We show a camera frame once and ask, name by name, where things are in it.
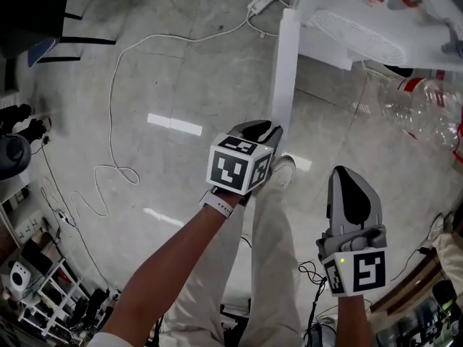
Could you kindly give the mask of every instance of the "tiled floor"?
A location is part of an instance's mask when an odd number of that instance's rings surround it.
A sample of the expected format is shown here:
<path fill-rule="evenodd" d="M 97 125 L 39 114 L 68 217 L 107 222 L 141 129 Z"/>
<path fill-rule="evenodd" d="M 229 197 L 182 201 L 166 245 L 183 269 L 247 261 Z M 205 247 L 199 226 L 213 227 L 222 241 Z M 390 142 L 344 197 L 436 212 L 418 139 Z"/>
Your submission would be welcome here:
<path fill-rule="evenodd" d="M 111 163 L 109 82 L 119 53 L 152 33 L 201 38 L 229 30 L 244 20 L 250 1 L 69 0 L 67 11 L 84 14 L 84 20 L 67 20 L 65 34 L 117 39 L 116 46 L 60 45 L 55 53 L 79 54 L 82 61 L 21 68 L 19 94 L 21 101 L 30 100 L 51 115 L 52 141 L 46 150 L 68 205 L 69 193 L 78 190 L 104 213 L 93 167 Z M 277 32 L 282 7 L 275 3 L 255 18 L 255 24 Z M 96 217 L 74 196 L 78 226 L 114 286 L 123 287 L 137 266 L 196 212 L 208 187 L 208 148 L 217 133 L 267 114 L 275 42 L 244 26 L 202 43 L 152 38 L 122 57 L 112 99 L 112 145 L 118 164 L 135 169 L 140 184 L 128 184 L 116 171 L 98 169 L 108 218 Z M 298 260 L 317 258 L 315 240 L 328 225 L 328 176 L 334 166 L 343 164 L 362 174 L 379 193 L 391 272 L 398 273 L 432 218 L 449 209 L 460 193 L 462 178 L 451 169 L 450 156 L 415 142 L 381 118 L 377 85 L 361 66 L 346 72 L 301 57 L 296 88 L 285 152 L 297 156 L 300 167 L 286 196 Z M 202 134 L 149 124 L 148 113 L 199 125 Z M 39 146 L 36 142 L 33 149 Z M 34 157 L 33 170 L 42 184 L 48 171 L 40 153 Z M 45 188 L 51 194 L 47 184 Z M 73 263 L 104 286 L 78 234 L 63 229 Z M 245 225 L 245 234 L 249 232 Z M 416 256 L 410 268 L 418 260 Z M 245 304 L 249 290 L 250 249 L 243 242 L 226 298 Z M 304 323 L 315 292 L 302 276 L 297 304 Z M 374 301 L 377 296 L 368 298 Z M 326 292 L 318 310 L 335 302 Z"/>

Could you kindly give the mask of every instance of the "watch strap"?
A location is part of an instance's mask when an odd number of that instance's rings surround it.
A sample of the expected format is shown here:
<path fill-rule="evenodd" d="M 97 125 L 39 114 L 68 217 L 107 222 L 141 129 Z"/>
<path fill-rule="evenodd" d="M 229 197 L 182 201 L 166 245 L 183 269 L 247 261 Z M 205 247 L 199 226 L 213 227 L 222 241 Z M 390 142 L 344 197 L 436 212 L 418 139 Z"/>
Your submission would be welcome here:
<path fill-rule="evenodd" d="M 229 218 L 233 213 L 234 208 L 225 202 L 220 197 L 217 197 L 210 190 L 208 190 L 200 201 L 200 206 L 210 205 L 213 209 L 219 211 L 225 218 Z"/>

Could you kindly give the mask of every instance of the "white shoe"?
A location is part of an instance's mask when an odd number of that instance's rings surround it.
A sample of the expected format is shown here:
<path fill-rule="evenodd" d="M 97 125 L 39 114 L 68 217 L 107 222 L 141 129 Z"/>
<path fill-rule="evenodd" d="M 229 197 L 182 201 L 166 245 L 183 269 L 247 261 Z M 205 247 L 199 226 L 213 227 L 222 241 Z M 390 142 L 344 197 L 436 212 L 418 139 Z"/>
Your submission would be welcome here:
<path fill-rule="evenodd" d="M 441 213 L 437 215 L 437 217 L 434 219 L 433 223 L 431 224 L 431 227 L 429 228 L 429 233 L 427 240 L 429 242 L 435 241 L 439 235 L 443 233 L 443 216 Z"/>
<path fill-rule="evenodd" d="M 296 172 L 296 163 L 289 155 L 277 158 L 270 166 L 271 176 L 265 183 L 270 189 L 285 190 Z"/>

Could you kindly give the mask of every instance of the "beige pants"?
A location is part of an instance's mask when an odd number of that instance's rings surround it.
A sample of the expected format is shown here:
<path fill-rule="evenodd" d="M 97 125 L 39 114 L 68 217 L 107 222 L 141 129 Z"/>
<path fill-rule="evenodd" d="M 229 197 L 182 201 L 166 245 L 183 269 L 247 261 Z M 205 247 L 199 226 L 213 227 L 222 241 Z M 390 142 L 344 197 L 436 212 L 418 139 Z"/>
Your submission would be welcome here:
<path fill-rule="evenodd" d="M 457 234 L 442 233 L 433 242 L 437 255 L 458 296 L 457 304 L 463 309 L 463 238 Z"/>
<path fill-rule="evenodd" d="M 240 347 L 302 345 L 295 304 L 297 261 L 281 198 L 282 191 L 272 189 L 269 184 L 256 199 L 252 228 L 252 301 Z M 237 255 L 243 214 L 244 208 L 237 206 L 196 264 L 164 317 L 162 347 L 224 345 L 219 309 Z"/>

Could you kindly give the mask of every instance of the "forearm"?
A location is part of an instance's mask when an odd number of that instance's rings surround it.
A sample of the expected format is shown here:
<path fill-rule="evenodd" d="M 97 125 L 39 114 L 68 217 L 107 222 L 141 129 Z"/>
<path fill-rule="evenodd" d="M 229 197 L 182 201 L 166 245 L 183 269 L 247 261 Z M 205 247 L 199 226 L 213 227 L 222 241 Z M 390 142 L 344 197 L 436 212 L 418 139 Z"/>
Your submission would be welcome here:
<path fill-rule="evenodd" d="M 226 197 L 233 207 L 239 196 Z M 205 205 L 182 229 L 149 257 L 125 286 L 103 332 L 142 346 L 152 326 L 174 303 L 201 254 L 225 217 Z M 130 327 L 127 319 L 133 318 Z"/>
<path fill-rule="evenodd" d="M 336 347 L 372 346 L 371 327 L 365 315 L 363 296 L 340 297 Z"/>

